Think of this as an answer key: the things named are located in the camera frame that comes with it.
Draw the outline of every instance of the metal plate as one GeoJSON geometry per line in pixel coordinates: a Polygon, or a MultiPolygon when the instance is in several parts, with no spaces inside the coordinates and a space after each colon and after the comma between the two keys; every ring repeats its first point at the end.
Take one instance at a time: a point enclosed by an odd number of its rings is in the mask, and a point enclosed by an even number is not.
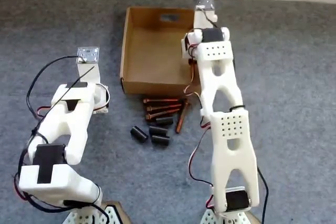
{"type": "Polygon", "coordinates": [[[77,55],[81,58],[77,59],[77,63],[98,63],[99,59],[99,47],[79,47],[77,55]]]}
{"type": "Polygon", "coordinates": [[[198,8],[204,10],[215,10],[214,0],[193,0],[195,5],[195,10],[198,8]]]}

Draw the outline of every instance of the cardboard box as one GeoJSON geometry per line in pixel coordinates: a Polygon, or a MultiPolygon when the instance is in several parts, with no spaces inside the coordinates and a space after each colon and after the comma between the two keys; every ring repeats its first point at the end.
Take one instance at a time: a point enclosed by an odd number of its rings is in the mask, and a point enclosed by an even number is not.
{"type": "MultiPolygon", "coordinates": [[[[181,39],[193,28],[194,11],[130,7],[127,10],[120,79],[126,94],[177,96],[190,83],[181,39]]],[[[200,91],[198,71],[193,87],[200,91]]]]}

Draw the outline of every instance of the black wire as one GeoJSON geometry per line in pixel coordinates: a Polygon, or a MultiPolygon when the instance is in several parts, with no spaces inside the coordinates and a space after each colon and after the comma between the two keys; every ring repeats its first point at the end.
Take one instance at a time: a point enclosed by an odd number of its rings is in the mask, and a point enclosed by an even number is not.
{"type": "Polygon", "coordinates": [[[262,175],[261,170],[259,169],[259,166],[257,167],[257,169],[258,169],[258,174],[259,174],[262,182],[264,183],[265,189],[266,189],[266,196],[265,196],[265,202],[264,202],[263,213],[262,213],[263,217],[261,219],[261,224],[264,224],[265,223],[265,213],[266,213],[267,199],[268,199],[269,190],[268,190],[267,182],[266,182],[264,176],[262,175]]]}
{"type": "Polygon", "coordinates": [[[206,12],[205,12],[204,9],[202,9],[202,8],[198,8],[198,9],[201,10],[204,13],[204,16],[205,16],[205,18],[206,18],[207,21],[209,21],[214,27],[218,28],[217,25],[212,20],[210,20],[208,18],[208,16],[206,15],[206,12]]]}
{"type": "Polygon", "coordinates": [[[109,224],[110,223],[110,217],[108,216],[108,214],[103,210],[101,209],[100,207],[98,207],[97,205],[95,204],[92,204],[91,206],[93,206],[94,208],[96,208],[98,211],[100,211],[103,215],[105,215],[106,217],[106,224],[109,224]]]}
{"type": "Polygon", "coordinates": [[[55,62],[57,62],[57,61],[59,61],[59,60],[68,59],[68,58],[81,58],[81,57],[80,57],[80,56],[63,56],[63,57],[60,57],[60,58],[58,58],[58,59],[55,59],[55,60],[49,62],[48,64],[46,64],[46,65],[45,65],[45,66],[44,66],[44,67],[37,73],[37,75],[36,75],[35,78],[33,79],[32,83],[31,83],[31,85],[30,85],[30,87],[29,87],[29,89],[28,89],[27,95],[26,95],[26,103],[27,103],[27,106],[28,106],[30,112],[33,114],[33,116],[34,116],[34,118],[35,118],[36,120],[39,120],[39,117],[38,117],[37,113],[35,112],[35,110],[33,109],[32,105],[31,105],[31,103],[30,103],[30,94],[31,94],[31,92],[32,92],[32,90],[33,90],[33,87],[34,87],[34,85],[35,85],[37,79],[38,79],[38,78],[40,77],[40,75],[44,72],[44,70],[46,70],[47,67],[49,67],[50,65],[52,65],[53,63],[55,63],[55,62]]]}

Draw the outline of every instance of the red wire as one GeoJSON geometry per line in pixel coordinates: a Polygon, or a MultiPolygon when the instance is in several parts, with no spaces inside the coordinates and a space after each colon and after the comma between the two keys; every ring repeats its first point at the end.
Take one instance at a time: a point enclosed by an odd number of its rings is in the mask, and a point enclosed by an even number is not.
{"type": "Polygon", "coordinates": [[[206,201],[206,203],[205,203],[205,207],[206,207],[207,209],[213,209],[213,208],[214,208],[214,205],[210,205],[210,206],[209,206],[209,204],[210,204],[211,200],[213,199],[213,197],[214,197],[214,195],[211,194],[210,198],[206,201]]]}
{"type": "Polygon", "coordinates": [[[16,177],[17,177],[17,174],[15,174],[14,176],[14,189],[15,189],[15,192],[16,194],[24,201],[27,201],[27,199],[20,193],[20,190],[19,188],[17,187],[17,184],[16,184],[16,177]]]}
{"type": "Polygon", "coordinates": [[[201,128],[204,129],[204,128],[206,128],[206,127],[208,127],[210,125],[210,122],[207,122],[207,123],[205,123],[205,124],[202,125],[203,120],[204,120],[204,116],[202,117],[201,122],[199,124],[200,124],[201,128]]]}
{"type": "Polygon", "coordinates": [[[208,127],[208,128],[204,131],[204,133],[203,133],[203,135],[201,136],[201,138],[200,138],[198,144],[196,145],[195,149],[193,150],[193,152],[192,152],[191,155],[190,155],[190,158],[189,158],[189,161],[188,161],[188,172],[189,172],[190,177],[191,177],[193,180],[195,180],[195,181],[200,181],[200,182],[204,182],[204,183],[209,184],[210,186],[213,186],[213,184],[212,184],[211,182],[206,181],[206,180],[204,180],[204,179],[195,178],[195,177],[193,176],[193,174],[191,173],[191,164],[192,164],[193,158],[194,158],[194,156],[195,156],[195,154],[196,154],[196,152],[197,152],[197,150],[198,150],[198,148],[199,148],[199,145],[201,144],[201,141],[202,141],[202,139],[203,139],[205,133],[206,133],[209,129],[211,129],[211,127],[208,127]]]}
{"type": "Polygon", "coordinates": [[[51,106],[41,106],[41,107],[39,107],[39,108],[36,110],[36,114],[37,114],[40,118],[43,118],[44,116],[41,115],[41,114],[39,113],[39,111],[40,111],[40,110],[50,109],[50,108],[51,108],[51,106]]]}

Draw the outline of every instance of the electrical wire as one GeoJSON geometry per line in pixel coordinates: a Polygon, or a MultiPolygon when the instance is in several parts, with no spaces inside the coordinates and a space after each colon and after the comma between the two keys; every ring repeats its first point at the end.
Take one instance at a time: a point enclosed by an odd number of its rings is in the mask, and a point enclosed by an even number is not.
{"type": "Polygon", "coordinates": [[[82,58],[81,56],[63,56],[63,57],[60,57],[60,58],[57,58],[49,63],[47,63],[46,65],[44,65],[44,67],[41,68],[41,70],[37,73],[37,75],[35,76],[35,78],[33,79],[29,89],[28,89],[28,92],[27,92],[27,95],[26,95],[26,103],[27,103],[27,106],[28,106],[28,109],[30,110],[30,112],[32,113],[32,115],[34,116],[34,118],[36,120],[39,120],[39,116],[38,114],[35,112],[35,110],[33,109],[31,103],[30,103],[30,94],[33,90],[33,87],[35,86],[35,83],[37,81],[37,79],[40,77],[40,75],[44,72],[44,70],[46,70],[46,68],[48,68],[50,65],[52,65],[53,63],[59,61],[59,60],[63,60],[63,59],[68,59],[68,58],[82,58]]]}
{"type": "Polygon", "coordinates": [[[210,198],[206,201],[206,203],[205,203],[205,207],[206,207],[206,209],[213,209],[213,208],[214,208],[214,205],[210,205],[210,206],[209,206],[209,204],[210,204],[211,200],[213,199],[213,197],[214,197],[214,195],[211,194],[211,195],[210,195],[210,198]]]}
{"type": "Polygon", "coordinates": [[[110,98],[111,98],[110,91],[103,84],[96,83],[96,85],[98,85],[98,86],[102,87],[103,89],[105,89],[106,94],[108,95],[108,98],[107,98],[106,103],[103,106],[95,108],[93,111],[97,111],[97,110],[101,110],[102,108],[105,108],[109,104],[110,98]]]}
{"type": "Polygon", "coordinates": [[[261,219],[261,224],[265,224],[265,213],[266,213],[266,207],[267,207],[267,200],[268,200],[269,189],[268,189],[267,182],[266,182],[264,176],[262,175],[259,166],[257,166],[257,169],[258,169],[258,174],[259,174],[259,176],[260,176],[262,182],[264,183],[264,185],[265,185],[265,189],[266,189],[266,195],[265,195],[265,201],[264,201],[264,207],[263,207],[263,213],[262,213],[262,216],[263,216],[263,217],[262,217],[262,219],[261,219]]]}
{"type": "Polygon", "coordinates": [[[202,136],[201,136],[201,138],[200,138],[198,144],[196,145],[195,149],[193,150],[193,152],[191,153],[191,155],[190,155],[190,157],[189,157],[189,160],[188,160],[188,172],[189,172],[190,177],[191,177],[193,180],[195,180],[195,181],[199,181],[199,182],[204,182],[204,183],[206,183],[206,184],[209,184],[210,186],[214,186],[214,185],[213,185],[211,182],[209,182],[209,181],[206,181],[206,180],[204,180],[204,179],[195,178],[195,177],[193,176],[192,172],[191,172],[191,165],[192,165],[193,158],[194,158],[194,156],[195,156],[195,154],[196,154],[196,152],[197,152],[197,150],[198,150],[198,148],[199,148],[199,145],[201,144],[201,141],[202,141],[202,139],[203,139],[205,133],[206,133],[209,129],[210,129],[210,127],[208,127],[208,128],[204,131],[204,133],[202,134],[202,136]]]}
{"type": "Polygon", "coordinates": [[[40,112],[41,110],[47,110],[47,109],[50,109],[50,108],[51,108],[51,106],[41,106],[41,107],[39,107],[39,108],[36,110],[36,114],[37,114],[40,118],[43,118],[44,115],[41,115],[39,112],[40,112]]]}
{"type": "Polygon", "coordinates": [[[199,7],[197,9],[201,10],[204,13],[204,16],[205,16],[207,21],[209,21],[214,27],[218,28],[217,25],[215,24],[215,22],[213,22],[212,20],[210,20],[208,18],[208,16],[206,15],[205,9],[202,9],[202,8],[199,8],[199,7]]]}

